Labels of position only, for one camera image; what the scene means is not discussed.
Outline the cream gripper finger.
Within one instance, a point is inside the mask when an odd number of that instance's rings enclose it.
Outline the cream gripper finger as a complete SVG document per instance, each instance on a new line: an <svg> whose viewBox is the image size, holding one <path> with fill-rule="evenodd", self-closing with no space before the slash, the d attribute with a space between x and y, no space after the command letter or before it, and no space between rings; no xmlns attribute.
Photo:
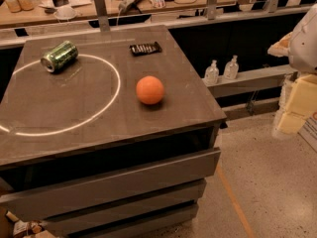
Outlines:
<svg viewBox="0 0 317 238"><path fill-rule="evenodd" d="M290 37L291 33L286 34L279 41L271 45L268 48L267 53L278 58L287 57Z"/></svg>
<svg viewBox="0 0 317 238"><path fill-rule="evenodd" d="M294 81L287 76L278 105L271 133L274 138L287 139L297 134L317 111L317 75L304 74Z"/></svg>

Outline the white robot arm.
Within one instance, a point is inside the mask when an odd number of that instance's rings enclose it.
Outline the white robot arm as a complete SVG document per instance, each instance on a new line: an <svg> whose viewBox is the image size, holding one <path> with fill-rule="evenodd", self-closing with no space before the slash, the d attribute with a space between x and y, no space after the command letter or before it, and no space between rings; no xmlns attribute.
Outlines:
<svg viewBox="0 0 317 238"><path fill-rule="evenodd" d="M297 134L317 110L317 5L267 52L288 57L289 65L299 72L294 81L284 80L273 121L272 135L285 139Z"/></svg>

